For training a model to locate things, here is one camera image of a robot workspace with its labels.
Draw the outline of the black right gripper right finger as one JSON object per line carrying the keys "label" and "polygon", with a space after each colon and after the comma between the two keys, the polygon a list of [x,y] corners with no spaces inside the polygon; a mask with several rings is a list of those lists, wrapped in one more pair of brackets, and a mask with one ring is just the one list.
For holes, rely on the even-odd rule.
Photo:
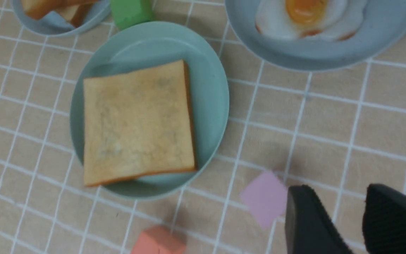
{"label": "black right gripper right finger", "polygon": [[406,195],[384,184],[370,184],[362,233],[370,254],[406,254]]}

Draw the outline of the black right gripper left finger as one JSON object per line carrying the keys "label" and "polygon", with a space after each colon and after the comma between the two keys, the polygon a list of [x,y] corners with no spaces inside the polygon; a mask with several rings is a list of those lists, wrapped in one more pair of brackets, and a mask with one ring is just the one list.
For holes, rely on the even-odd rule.
{"label": "black right gripper left finger", "polygon": [[285,238],[289,254],[352,254],[317,193],[308,185],[287,192]]}

